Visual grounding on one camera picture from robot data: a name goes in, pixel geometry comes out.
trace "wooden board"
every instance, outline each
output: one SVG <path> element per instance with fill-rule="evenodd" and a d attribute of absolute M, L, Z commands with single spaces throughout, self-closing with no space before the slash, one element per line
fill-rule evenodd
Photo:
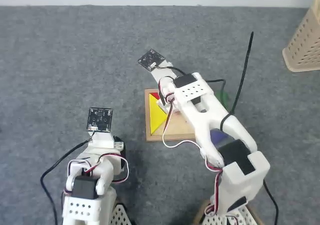
<path fill-rule="evenodd" d="M 162 134 L 165 127 L 164 122 L 153 134 L 151 134 L 149 93 L 157 92 L 157 89 L 146 89 L 144 91 L 145 134 L 147 141 L 162 141 Z M 194 138 L 195 132 L 193 128 L 184 119 L 184 117 L 179 112 L 173 113 L 168 128 L 165 132 L 165 140 L 184 140 Z"/>

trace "black cable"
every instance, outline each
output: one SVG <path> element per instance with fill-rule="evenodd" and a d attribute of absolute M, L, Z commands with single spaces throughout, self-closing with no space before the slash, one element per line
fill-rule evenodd
<path fill-rule="evenodd" d="M 221 89 L 220 89 L 220 101 L 222 103 L 222 105 L 224 107 L 226 107 L 225 105 L 225 100 L 224 100 L 224 90 L 225 90 L 225 86 L 227 81 L 225 79 L 215 79 L 215 80 L 205 80 L 207 83 L 217 83 L 217 82 L 223 82 L 221 85 Z"/>
<path fill-rule="evenodd" d="M 64 191 L 61 192 L 60 202 L 61 202 L 61 211 L 64 210 Z"/>
<path fill-rule="evenodd" d="M 83 145 L 87 144 L 91 138 L 93 137 L 93 135 L 95 134 L 95 132 L 93 132 L 93 134 L 89 137 L 89 139 L 83 141 L 82 143 L 78 144 L 77 146 L 75 146 L 74 148 L 72 148 L 71 150 L 69 150 L 66 154 L 64 154 L 58 161 L 56 161 L 48 170 L 46 170 L 41 178 L 40 178 L 40 183 L 41 183 L 41 187 L 43 188 L 46 196 L 48 197 L 50 203 L 51 203 L 51 206 L 52 206 L 52 211 L 53 211 L 53 216 L 54 216 L 54 224 L 55 225 L 58 225 L 58 216 L 57 216 L 57 209 L 56 209 L 56 205 L 55 205 L 55 202 L 53 200 L 53 198 L 51 197 L 51 194 L 50 192 L 48 191 L 45 183 L 44 183 L 44 178 L 45 176 L 50 173 L 53 169 L 56 168 L 56 166 L 59 165 L 59 163 L 61 163 L 67 156 L 69 156 L 71 153 L 73 153 L 75 150 L 81 148 Z"/>
<path fill-rule="evenodd" d="M 278 224 L 278 217 L 279 217 L 279 207 L 278 204 L 274 198 L 274 196 L 272 196 L 271 192 L 269 191 L 269 188 L 267 186 L 266 180 L 263 180 L 263 186 L 264 189 L 266 191 L 266 193 L 269 195 L 270 199 L 272 200 L 274 207 L 275 207 L 275 218 L 274 218 L 274 225 Z"/>
<path fill-rule="evenodd" d="M 220 123 L 220 130 L 221 130 L 221 131 L 223 131 L 225 121 L 226 121 L 227 118 L 230 117 L 231 115 L 232 115 L 232 114 L 229 112 L 229 113 L 221 120 L 221 123 Z"/>
<path fill-rule="evenodd" d="M 156 66 L 156 68 L 157 69 L 171 69 L 171 70 L 178 71 L 182 75 L 186 75 L 186 73 L 184 71 L 182 71 L 181 69 L 179 69 L 179 68 L 177 68 L 175 66 Z"/>
<path fill-rule="evenodd" d="M 251 51 L 251 46 L 252 46 L 252 41 L 254 39 L 254 32 L 251 32 L 250 35 L 250 39 L 249 39 L 249 45 L 248 45 L 248 49 L 246 51 L 246 55 L 245 55 L 245 60 L 244 60 L 244 66 L 243 66 L 243 70 L 242 70 L 242 76 L 241 76 L 241 80 L 240 80 L 240 84 L 239 84 L 239 88 L 238 91 L 236 93 L 232 108 L 230 110 L 230 112 L 222 119 L 221 123 L 220 123 L 220 130 L 222 131 L 222 128 L 224 126 L 225 121 L 227 120 L 228 117 L 230 117 L 231 115 L 235 114 L 235 109 L 240 97 L 240 93 L 241 93 L 241 89 L 242 86 L 244 84 L 244 80 L 245 80 L 245 76 L 246 76 L 246 72 L 247 72 L 247 66 L 248 66 L 248 61 L 249 61 L 249 55 L 250 55 L 250 51 Z"/>
<path fill-rule="evenodd" d="M 231 114 L 235 114 L 235 109 L 236 109 L 236 106 L 237 106 L 237 103 L 238 103 L 238 100 L 239 100 L 239 97 L 240 97 L 242 86 L 244 84 L 244 80 L 245 80 L 245 76 L 246 76 L 246 71 L 247 71 L 247 66 L 248 66 L 248 61 L 249 61 L 249 55 L 250 55 L 250 52 L 251 52 L 251 46 L 252 46 L 253 39 L 254 39 L 254 32 L 252 31 L 251 35 L 250 35 L 248 49 L 247 49 L 246 55 L 245 55 L 244 66 L 243 66 L 243 70 L 242 70 L 242 77 L 241 77 L 241 80 L 240 80 L 238 92 L 236 93 L 233 106 L 232 106 L 232 108 L 230 110 Z"/>

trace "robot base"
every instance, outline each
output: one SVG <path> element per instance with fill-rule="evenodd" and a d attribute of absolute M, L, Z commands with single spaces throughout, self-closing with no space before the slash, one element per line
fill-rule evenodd
<path fill-rule="evenodd" d="M 208 204 L 208 201 L 203 203 L 192 225 L 237 225 L 237 222 L 233 217 L 221 217 L 217 215 L 212 217 L 205 216 L 204 210 Z M 241 207 L 240 209 L 233 211 L 232 214 L 230 213 L 230 215 L 237 218 L 238 225 L 264 225 L 257 214 L 248 206 Z"/>

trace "wire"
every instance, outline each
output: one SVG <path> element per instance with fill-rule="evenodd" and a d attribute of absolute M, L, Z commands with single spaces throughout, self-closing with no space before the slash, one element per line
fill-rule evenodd
<path fill-rule="evenodd" d="M 68 166 L 67 166 L 67 176 L 70 176 L 70 168 L 71 168 L 71 164 L 73 162 L 78 162 L 78 164 L 81 164 L 81 163 L 86 163 L 89 168 L 91 167 L 91 164 L 89 161 L 87 161 L 86 159 L 88 159 L 89 157 L 86 157 L 86 158 L 79 158 L 79 159 L 72 159 L 68 162 Z"/>
<path fill-rule="evenodd" d="M 220 102 L 221 104 L 226 107 L 225 105 L 225 100 L 224 100 L 224 90 L 225 90 L 225 86 L 227 81 L 225 79 L 215 79 L 215 80 L 205 80 L 207 83 L 217 83 L 217 82 L 223 82 L 221 85 L 221 89 L 220 89 Z"/>
<path fill-rule="evenodd" d="M 175 66 L 156 66 L 156 68 L 157 69 L 171 69 L 171 70 L 178 71 L 182 75 L 186 75 L 186 73 L 184 71 L 182 71 L 181 69 L 179 69 L 179 68 L 177 68 Z"/>
<path fill-rule="evenodd" d="M 275 218 L 274 218 L 274 225 L 277 225 L 278 224 L 278 217 L 279 217 L 279 207 L 278 207 L 278 204 L 274 198 L 274 196 L 272 196 L 268 186 L 267 186 L 267 183 L 266 183 L 266 180 L 263 180 L 263 186 L 264 186 L 264 189 L 266 191 L 266 193 L 269 195 L 270 199 L 272 200 L 273 204 L 274 204 L 274 207 L 275 207 Z"/>
<path fill-rule="evenodd" d="M 174 100 L 174 98 L 170 101 L 171 106 L 170 106 L 170 110 L 169 110 L 169 113 L 168 113 L 168 117 L 167 117 L 167 119 L 166 119 L 166 121 L 165 121 L 164 130 L 163 130 L 163 133 L 162 133 L 162 142 L 163 142 L 163 144 L 164 144 L 167 148 L 169 148 L 169 149 L 174 149 L 174 148 L 180 146 L 180 145 L 183 144 L 183 143 L 191 143 L 191 144 L 196 145 L 199 149 L 201 149 L 201 147 L 199 146 L 199 144 L 197 144 L 196 142 L 194 142 L 194 141 L 192 141 L 192 140 L 183 140 L 183 141 L 178 142 L 176 145 L 173 145 L 173 146 L 169 146 L 169 145 L 166 144 L 166 142 L 165 142 L 165 133 L 166 133 L 166 131 L 167 131 L 168 124 L 169 124 L 169 122 L 170 122 L 170 120 L 171 120 L 171 117 L 172 117 L 172 111 L 173 111 L 173 104 L 172 104 L 172 102 L 173 102 L 173 100 Z"/>
<path fill-rule="evenodd" d="M 163 79 L 163 78 L 170 78 L 170 79 L 172 79 L 172 80 L 175 80 L 175 79 L 174 79 L 172 76 L 163 76 L 163 77 L 161 77 L 161 78 L 159 79 L 159 81 L 158 81 L 158 90 L 159 90 L 158 94 L 159 94 L 159 97 L 160 97 L 160 99 L 161 99 L 162 104 L 165 105 L 165 98 L 164 98 L 164 95 L 162 94 L 161 84 L 160 84 L 161 79 Z"/>
<path fill-rule="evenodd" d="M 252 46 L 253 39 L 254 39 L 254 32 L 252 31 L 251 35 L 250 35 L 250 39 L 249 39 L 248 49 L 247 49 L 246 55 L 245 55 L 244 66 L 243 66 L 243 70 L 242 70 L 242 76 L 241 76 L 239 88 L 238 88 L 238 91 L 236 93 L 236 96 L 235 96 L 235 99 L 234 99 L 234 102 L 233 102 L 233 105 L 232 105 L 232 108 L 231 108 L 230 112 L 222 119 L 222 121 L 220 123 L 220 130 L 221 131 L 223 130 L 223 126 L 224 126 L 224 123 L 227 120 L 227 118 L 230 117 L 231 115 L 235 114 L 235 109 L 236 109 L 236 106 L 237 106 L 237 103 L 238 103 L 238 100 L 239 100 L 239 97 L 240 97 L 242 86 L 243 86 L 244 81 L 245 81 L 245 76 L 246 76 L 246 72 L 247 72 L 247 66 L 248 66 L 249 55 L 250 55 L 250 52 L 251 52 L 251 46 Z"/>
<path fill-rule="evenodd" d="M 242 70 L 242 76 L 241 76 L 239 88 L 238 88 L 238 91 L 236 93 L 236 96 L 235 96 L 235 99 L 234 99 L 234 102 L 233 102 L 233 106 L 232 106 L 231 111 L 230 111 L 231 114 L 235 113 L 235 109 L 236 109 L 236 106 L 237 106 L 237 103 L 238 103 L 238 100 L 239 100 L 239 97 L 240 97 L 241 89 L 242 89 L 242 86 L 244 84 L 244 80 L 245 80 L 245 76 L 246 76 L 246 71 L 247 71 L 247 66 L 248 66 L 248 61 L 249 61 L 249 55 L 250 55 L 250 52 L 251 52 L 251 46 L 252 46 L 253 39 L 254 39 L 254 32 L 252 31 L 251 35 L 250 35 L 250 39 L 249 39 L 248 49 L 247 49 L 246 55 L 245 55 L 244 66 L 243 66 L 243 70 Z"/>
<path fill-rule="evenodd" d="M 127 159 L 125 159 L 124 157 L 122 157 L 121 155 L 119 155 L 119 154 L 117 154 L 117 153 L 108 152 L 108 153 L 101 154 L 100 157 L 98 158 L 98 162 L 97 162 L 94 166 L 90 167 L 88 170 L 86 170 L 86 171 L 84 171 L 84 172 L 85 172 L 86 174 L 92 172 L 92 171 L 102 162 L 102 161 L 101 161 L 101 158 L 107 157 L 107 156 L 117 157 L 117 158 L 120 158 L 120 159 L 122 159 L 122 160 L 125 161 L 125 163 L 126 163 L 126 170 L 127 170 L 127 173 L 126 173 L 125 178 L 122 178 L 122 179 L 119 179 L 119 180 L 113 180 L 113 181 L 112 181 L 114 184 L 120 184 L 120 183 L 125 182 L 125 181 L 128 179 L 129 173 L 130 173 L 129 163 L 128 163 L 128 160 L 127 160 Z"/>
<path fill-rule="evenodd" d="M 220 172 L 218 172 L 215 176 L 214 179 L 214 204 L 209 204 L 205 209 L 204 209 L 204 214 L 207 217 L 213 217 L 217 214 L 218 208 L 219 208 L 219 179 L 220 176 L 222 175 L 223 171 L 221 169 Z"/>
<path fill-rule="evenodd" d="M 236 216 L 233 216 L 233 215 L 226 215 L 227 218 L 231 218 L 231 219 L 235 219 L 235 224 L 236 225 L 239 225 L 239 221 L 238 221 L 238 218 Z"/>
<path fill-rule="evenodd" d="M 230 117 L 232 114 L 228 113 L 224 118 L 222 118 L 221 123 L 220 123 L 220 130 L 222 131 L 224 128 L 224 123 L 227 120 L 228 117 Z"/>
<path fill-rule="evenodd" d="M 56 205 L 55 202 L 53 200 L 53 198 L 51 197 L 50 192 L 48 191 L 45 183 L 44 183 L 44 178 L 46 177 L 46 175 L 48 173 L 50 173 L 53 169 L 56 168 L 56 166 L 58 166 L 67 156 L 69 156 L 71 153 L 73 153 L 75 150 L 81 148 L 83 145 L 87 144 L 93 137 L 93 135 L 95 134 L 95 132 L 93 132 L 93 134 L 85 141 L 79 143 L 77 146 L 75 146 L 74 148 L 72 148 L 71 150 L 69 150 L 66 154 L 64 154 L 58 161 L 56 161 L 48 170 L 46 170 L 40 177 L 40 183 L 41 183 L 41 187 L 43 188 L 46 196 L 48 197 L 50 204 L 52 206 L 52 211 L 53 211 L 53 216 L 54 216 L 54 224 L 58 225 L 58 216 L 57 216 L 57 209 L 56 209 Z"/>

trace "perforated bracket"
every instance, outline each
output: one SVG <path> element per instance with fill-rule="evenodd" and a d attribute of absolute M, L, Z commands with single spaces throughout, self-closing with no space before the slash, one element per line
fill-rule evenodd
<path fill-rule="evenodd" d="M 101 210 L 101 199 L 84 199 L 72 196 L 66 196 L 63 206 L 63 217 L 73 218 L 75 220 L 92 221 L 99 220 Z"/>
<path fill-rule="evenodd" d="M 174 90 L 174 96 L 177 101 L 183 104 L 209 93 L 210 91 L 210 87 L 204 80 L 197 80 L 188 85 L 176 88 Z"/>
<path fill-rule="evenodd" d="M 122 204 L 117 204 L 113 209 L 110 225 L 131 225 L 131 221 Z"/>
<path fill-rule="evenodd" d="M 231 225 L 258 225 L 246 206 L 233 211 L 228 216 L 206 216 L 201 225 L 227 225 L 228 222 Z"/>

